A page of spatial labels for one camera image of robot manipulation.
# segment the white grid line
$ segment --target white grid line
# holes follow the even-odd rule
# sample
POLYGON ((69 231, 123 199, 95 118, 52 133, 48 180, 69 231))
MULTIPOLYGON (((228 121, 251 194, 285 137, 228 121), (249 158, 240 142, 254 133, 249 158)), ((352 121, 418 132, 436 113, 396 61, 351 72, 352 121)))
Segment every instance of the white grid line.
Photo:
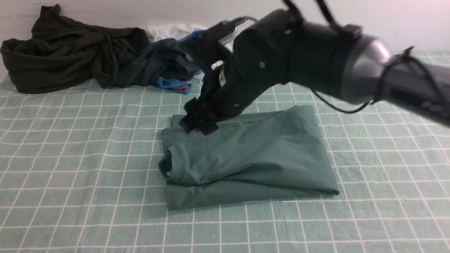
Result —
MULTIPOLYGON (((367 134, 369 134, 369 131, 367 130, 367 127, 366 127, 366 126, 364 126, 364 129, 366 130, 367 134)), ((391 134, 390 134, 390 132, 389 132, 389 130, 388 130, 387 128, 386 128, 386 131, 388 132, 388 135, 391 136, 391 134)), ((373 146, 375 146, 375 144, 374 144, 374 142, 373 142, 372 139, 370 139, 370 143, 371 143, 373 146)), ((375 151, 375 153, 377 154, 378 160, 379 160, 380 163, 382 164, 382 160, 381 160, 381 157, 380 157, 378 151, 375 151)), ((387 171, 386 171, 386 168, 385 168, 384 166, 383 166, 382 168, 383 168, 383 171, 384 171, 384 173, 386 174, 386 176, 389 178, 389 175, 388 175, 388 173, 387 173, 387 171)), ((397 194, 396 189, 394 188, 394 185, 392 185, 392 183, 390 183, 390 185, 391 185, 391 187, 392 187, 392 189, 393 189, 393 191, 394 191, 394 194, 395 194, 396 198, 398 198, 398 203, 399 203, 399 205, 400 205, 400 208, 401 208, 403 214, 405 215, 405 217, 407 217, 405 208, 403 207, 403 205, 402 205, 402 203, 401 203, 401 201, 400 201, 400 198, 399 198, 399 196, 398 196, 398 194, 397 194)), ((406 219, 406 220, 407 220, 407 222, 408 222, 408 224, 409 224, 409 226, 410 226, 410 228, 411 228, 411 230, 412 230, 412 232, 413 232, 413 234, 414 234, 414 237, 417 239, 418 237, 417 237, 417 234, 416 234, 416 232, 415 232, 415 230, 414 230, 414 227, 413 227, 412 224, 411 224, 411 221, 410 221, 409 219, 406 219)))
MULTIPOLYGON (((438 219, 449 219, 450 217, 438 217, 438 219)), ((261 220, 261 221, 248 221, 249 224, 251 223, 273 223, 275 222, 308 222, 308 221, 379 221, 379 220, 385 220, 385 221, 406 221, 409 220, 434 220, 435 217, 401 217, 401 218, 355 218, 355 219, 301 219, 301 220, 293 220, 293 219, 276 219, 276 220, 261 220)), ((192 225, 192 224, 219 224, 218 221, 196 221, 196 222, 169 222, 168 225, 192 225)), ((223 224, 246 224, 246 221, 222 221, 223 224)), ((95 224, 95 225, 35 225, 35 226, 5 226, 4 228, 44 228, 44 227, 121 227, 121 226, 139 226, 139 223, 130 223, 130 224, 95 224)), ((165 223, 151 223, 151 225, 165 225, 165 223)), ((436 238, 440 240, 444 239, 450 239, 450 237, 442 237, 442 238, 436 238)))
MULTIPOLYGON (((292 97, 294 97, 295 100, 295 104, 297 104, 297 98, 295 97, 295 95, 293 94, 294 91, 292 90, 292 83, 289 83, 289 85, 291 86, 291 92, 292 92, 292 97)), ((302 220, 302 215, 300 213, 300 207, 298 206, 298 199, 295 199, 295 205, 297 207, 297 213, 298 213, 298 218, 300 219, 300 227, 301 227, 301 234, 303 235, 303 239, 306 240, 306 234, 305 234, 305 227, 303 225, 303 220, 302 220)), ((308 249, 308 244, 305 244, 305 249, 306 249, 306 253, 309 253, 309 249, 308 249)))
MULTIPOLYGON (((429 238, 429 239, 392 239, 393 242, 424 242, 424 241, 442 241, 445 242, 445 239, 435 239, 435 238, 429 238)), ((341 244, 352 244, 352 243, 360 243, 359 240, 336 240, 336 243, 341 244)), ((373 239, 373 240, 362 240, 362 242, 370 243, 370 242, 387 242, 387 239, 373 239)), ((257 245, 257 244, 275 244, 274 241, 267 241, 267 242, 250 242, 249 245, 257 245)), ((280 241, 280 243, 292 243, 292 244, 329 244, 330 241, 280 241)), ((223 245, 245 245, 247 243, 223 243, 223 245)), ((195 244, 194 246, 218 246, 218 243, 211 243, 211 244, 195 244)), ((129 248, 129 246, 108 246, 106 248, 129 248)), ((192 244, 167 244, 167 245, 140 245, 137 246, 137 248, 159 248, 161 246, 167 246, 167 247, 191 247, 192 244)), ((80 246, 79 248, 105 248, 105 246, 80 246)), ((46 250, 47 248, 27 248, 27 250, 46 250)), ((50 249, 75 249, 75 246, 66 246, 66 247, 51 247, 50 249)), ((1 251, 10 251, 10 250, 18 250, 18 248, 1 248, 1 251)))
MULTIPOLYGON (((405 122, 405 120, 404 120, 404 118, 402 117, 402 115, 400 115, 400 118, 402 119, 403 122, 405 122)), ((406 129, 407 129, 407 131, 408 131, 408 134, 409 134, 409 135, 411 136, 411 138, 413 139, 414 144, 416 145, 417 148, 419 148, 419 145, 418 145, 418 143, 416 142, 416 139, 415 139, 414 136, 412 135, 412 133, 411 133, 410 129, 408 128, 408 126, 405 126, 405 127, 406 127, 406 129)), ((427 157, 423 154, 423 152, 420 151, 420 153, 421 153, 423 159, 425 159, 425 161, 428 162, 428 159, 427 159, 427 157)), ((407 165, 405 165, 405 166, 406 166, 407 172, 409 173, 409 176, 410 176, 411 178, 413 178, 413 175, 412 175, 411 171, 409 170, 408 166, 407 166, 407 165)), ((433 173, 433 175, 434 175, 436 178, 438 178, 437 175, 436 175, 436 173, 434 172, 432 166, 428 166, 428 167, 430 168, 430 170, 431 170, 431 172, 433 173)), ((414 183, 415 187, 417 188, 417 191, 419 192, 420 196, 423 198, 423 193, 422 193, 422 191, 420 190, 419 186, 417 185, 417 182, 414 181, 413 183, 414 183)), ((446 191, 444 190, 444 187, 442 187, 441 182, 439 182, 439 185, 441 186, 441 189, 444 191, 445 195, 446 195, 447 197, 449 197, 448 194, 446 193, 446 191)), ((429 207, 428 203, 427 203, 426 201, 424 201, 424 204, 425 204, 426 208, 428 209, 428 211, 429 211, 430 213, 432 213, 431 208, 429 207)), ((441 226, 439 225, 439 223, 437 222, 436 219, 434 219, 434 223, 436 224, 437 228, 439 229, 439 232, 441 233, 442 237, 445 237, 445 236, 444 236, 444 232, 442 231, 442 228, 441 228, 441 226)), ((450 249, 450 244, 449 244, 449 242, 446 242, 446 244, 447 244, 447 247, 450 249)))
MULTIPOLYGON (((85 152, 86 152, 86 147, 87 147, 87 144, 86 144, 86 146, 85 146, 85 148, 84 148, 84 150, 83 150, 83 154, 85 154, 85 152)), ((105 152, 104 152, 105 154, 106 154, 106 152, 107 152, 107 150, 108 150, 108 147, 109 147, 109 142, 108 142, 108 144, 106 145, 106 149, 105 149, 105 152)), ((100 163, 99 168, 102 167, 104 161, 105 161, 105 156, 102 157, 102 162, 100 163)), ((80 169, 80 167, 81 167, 81 162, 82 162, 82 159, 80 159, 80 163, 78 164, 78 169, 77 169, 77 171, 78 171, 78 170, 80 169)), ((95 179, 95 185, 94 185, 94 186, 97 186, 97 185, 98 185, 100 173, 101 173, 101 170, 99 170, 99 171, 97 172, 97 177, 96 177, 96 179, 95 179)), ((78 236, 78 240, 76 241, 77 244, 76 244, 76 249, 75 249, 75 250, 78 250, 78 248, 79 248, 80 240, 81 240, 81 237, 83 236, 84 228, 85 228, 85 226, 86 226, 87 218, 88 218, 88 216, 89 216, 90 207, 91 207, 91 205, 92 205, 92 201, 94 200, 94 195, 95 195, 95 193, 96 193, 96 190, 97 190, 97 188, 94 188, 94 189, 92 190, 92 195, 91 195, 91 197, 90 197, 89 206, 88 206, 87 211, 86 211, 86 216, 85 216, 85 219, 84 219, 84 222, 83 222, 83 227, 81 228, 80 235, 78 236)))
MULTIPOLYGON (((155 139, 156 139, 156 132, 155 132, 155 136, 153 137, 153 143, 155 143, 155 139)), ((148 184, 148 180, 149 180, 149 174, 150 174, 150 167, 151 167, 151 162, 152 162, 152 158, 153 158, 153 148, 154 148, 154 144, 152 145, 152 150, 151 150, 151 153, 150 153, 150 160, 148 161, 148 169, 147 169, 147 175, 146 175, 146 178, 145 178, 145 185, 147 185, 148 184)), ((141 208, 140 208, 140 211, 139 211, 139 219, 138 219, 138 225, 137 225, 137 228, 136 228, 136 237, 135 237, 135 245, 134 245, 134 248, 133 248, 133 253, 136 251, 136 246, 137 246, 137 242, 138 242, 138 235, 139 235, 139 228, 140 228, 140 224, 141 224, 141 219, 142 219, 142 212, 143 212, 143 210, 144 210, 144 202, 145 202, 145 194, 147 193, 147 187, 145 187, 144 188, 144 194, 143 194, 143 196, 142 196, 142 202, 141 202, 141 208)))
MULTIPOLYGON (((43 147, 44 147, 45 141, 48 139, 49 135, 50 135, 50 131, 47 133, 47 136, 45 137, 44 143, 43 143, 43 144, 41 145, 41 147, 40 147, 40 150, 39 150, 39 152, 38 152, 38 155, 34 158, 34 160, 33 160, 33 165, 34 165, 34 163, 35 163, 35 161, 36 161, 36 158, 37 158, 37 157, 39 156, 39 154, 41 153, 41 151, 42 151, 42 149, 43 149, 43 147)), ((33 214, 33 218, 31 219, 31 222, 30 222, 30 226, 27 228, 27 231, 25 232, 25 235, 24 235, 23 238, 22 238, 22 241, 21 241, 20 246, 19 246, 20 248, 22 248, 23 243, 25 242, 25 238, 27 237, 27 234, 28 234, 28 232, 29 232, 29 230, 30 230, 30 228, 31 228, 31 225, 33 224, 33 221, 34 221, 34 219, 35 219, 35 217, 36 217, 36 214, 37 214, 37 212, 38 212, 40 206, 42 205, 42 201, 44 200, 45 194, 46 194, 46 192, 47 192, 47 190, 48 190, 48 187, 49 187, 49 185, 50 185, 50 182, 51 182, 51 180, 52 180, 52 177, 53 177, 53 174, 54 174, 54 171, 55 171, 55 169, 56 169, 56 166, 57 166, 58 162, 59 162, 59 157, 57 158, 55 167, 53 168, 53 170, 52 170, 52 172, 51 172, 51 174, 50 174, 50 177, 49 177, 49 179, 48 179, 48 182, 47 182, 47 184, 45 185, 44 192, 43 192, 42 197, 41 197, 41 199, 40 199, 40 201, 39 201, 39 204, 38 204, 38 206, 37 206, 37 208, 36 208, 36 210, 35 210, 35 212, 34 212, 34 214, 33 214)), ((76 174, 75 174, 75 176, 74 176, 74 178, 73 178, 72 186, 73 186, 73 183, 75 182, 75 179, 76 179, 76 174)), ((61 213, 60 213, 60 215, 59 215, 58 222, 56 223, 55 229, 53 230, 52 236, 51 236, 51 238, 50 238, 50 242, 49 242, 49 244, 48 244, 49 247, 51 246, 51 239, 52 239, 53 236, 54 236, 54 233, 55 233, 55 231, 56 231, 56 227, 58 226, 59 221, 61 220, 61 217, 63 216, 64 209, 65 209, 65 208, 63 207, 63 209, 61 210, 61 213)))
MULTIPOLYGON (((21 111, 21 110, 22 110, 22 109, 20 109, 19 112, 17 112, 16 118, 17 118, 17 116, 20 114, 20 111, 21 111)), ((11 129, 11 127, 13 126, 13 124, 14 124, 14 122, 11 123, 11 125, 9 126, 9 129, 11 129)), ((5 172, 7 172, 7 171, 10 169, 10 167, 11 167, 11 161, 13 160, 13 157, 17 154, 17 152, 20 150, 20 148, 21 148, 21 145, 19 146, 19 148, 17 148, 17 150, 14 152, 14 154, 10 157, 10 159, 9 159, 9 161, 8 161, 8 167, 6 168, 5 172)), ((1 182, 3 181, 3 178, 4 178, 5 175, 6 175, 6 173, 3 173, 2 177, 0 178, 0 184, 1 184, 1 182)), ((25 179, 23 180, 23 183, 22 183, 22 187, 21 187, 21 188, 23 188, 23 187, 25 186, 25 184, 26 184, 26 182, 27 182, 27 179, 28 179, 28 176, 29 176, 29 170, 28 170, 27 175, 25 176, 25 179)), ((12 204, 11 206, 14 206, 14 205, 16 204, 17 199, 19 198, 19 195, 20 195, 21 192, 22 192, 22 189, 19 189, 19 191, 17 192, 17 195, 16 195, 16 197, 15 197, 15 199, 14 199, 14 202, 13 202, 13 204, 12 204)), ((8 214, 6 214, 6 217, 4 218, 4 221, 2 222, 2 225, 1 225, 1 227, 0 227, 0 232, 2 231, 3 226, 5 225, 6 220, 8 219, 8 217, 9 217, 10 214, 11 214, 11 209, 8 211, 8 214)))

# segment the grid tablecloth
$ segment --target grid tablecloth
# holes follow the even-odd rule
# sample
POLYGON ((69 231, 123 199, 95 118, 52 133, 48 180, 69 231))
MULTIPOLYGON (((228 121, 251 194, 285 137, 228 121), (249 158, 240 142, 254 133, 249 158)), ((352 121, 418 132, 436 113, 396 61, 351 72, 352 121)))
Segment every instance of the grid tablecloth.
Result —
MULTIPOLYGON (((450 53, 418 55, 450 66, 450 53)), ((168 212, 160 131, 192 84, 26 95, 5 79, 0 252, 450 252, 450 130, 383 102, 337 113, 295 84, 245 112, 313 105, 341 194, 168 212)))

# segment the white wall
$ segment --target white wall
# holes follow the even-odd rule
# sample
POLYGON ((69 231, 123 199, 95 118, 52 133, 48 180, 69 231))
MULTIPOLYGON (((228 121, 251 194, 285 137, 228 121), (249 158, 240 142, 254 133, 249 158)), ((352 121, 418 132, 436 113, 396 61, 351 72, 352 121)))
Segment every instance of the white wall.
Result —
MULTIPOLYGON (((315 0, 295 0, 305 17, 323 23, 315 0)), ((239 15, 261 18, 281 0, 0 0, 0 40, 27 39, 41 5, 60 4, 63 15, 107 27, 167 23, 212 25, 239 15)), ((450 0, 328 0, 341 24, 355 23, 392 50, 450 50, 450 0)))

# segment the pile of clothes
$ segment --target pile of clothes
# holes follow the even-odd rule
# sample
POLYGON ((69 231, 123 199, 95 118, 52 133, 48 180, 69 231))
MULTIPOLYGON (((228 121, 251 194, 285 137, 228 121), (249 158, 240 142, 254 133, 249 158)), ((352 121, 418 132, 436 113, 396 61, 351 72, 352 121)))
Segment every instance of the pile of clothes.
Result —
POLYGON ((94 78, 102 88, 157 86, 187 94, 186 81, 201 74, 180 42, 202 29, 178 39, 167 34, 151 39, 140 28, 87 25, 60 11, 59 5, 42 6, 31 39, 3 42, 0 52, 18 92, 49 93, 94 78))

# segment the white cloth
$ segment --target white cloth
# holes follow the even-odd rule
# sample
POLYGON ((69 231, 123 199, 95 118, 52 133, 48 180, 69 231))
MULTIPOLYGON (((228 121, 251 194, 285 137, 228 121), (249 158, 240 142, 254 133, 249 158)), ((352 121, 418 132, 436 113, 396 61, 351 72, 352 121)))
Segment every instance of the white cloth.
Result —
POLYGON ((147 32, 150 36, 150 39, 152 39, 153 41, 160 41, 167 38, 180 40, 194 31, 206 29, 206 27, 195 24, 172 24, 155 27, 149 26, 147 28, 147 32))

